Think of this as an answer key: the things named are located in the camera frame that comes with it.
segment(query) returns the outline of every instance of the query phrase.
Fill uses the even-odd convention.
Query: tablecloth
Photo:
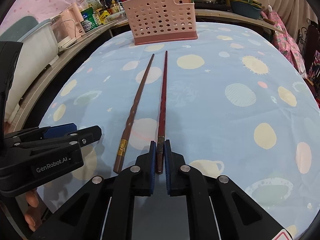
[[[166,138],[207,176],[229,176],[293,237],[320,208],[320,116],[288,60],[250,29],[197,23],[199,38],[135,46],[131,32],[100,46],[71,76],[41,126],[99,125],[83,147],[84,167],[38,188],[54,212],[94,175],[115,176],[117,148],[137,88],[155,54],[129,140],[124,168],[156,140],[164,52],[168,51]],[[132,239],[189,239],[184,197],[136,198]]]

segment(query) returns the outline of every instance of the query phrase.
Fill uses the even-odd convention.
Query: white storage container
[[[23,42],[12,87],[5,108],[4,121],[11,123],[19,109],[19,101],[28,87],[49,64],[58,58],[58,43],[51,28],[51,20],[45,20],[19,40]]]

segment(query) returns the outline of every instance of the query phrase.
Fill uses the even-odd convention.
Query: utensil holder
[[[191,0],[128,0],[122,3],[135,45],[196,40],[195,5]]]

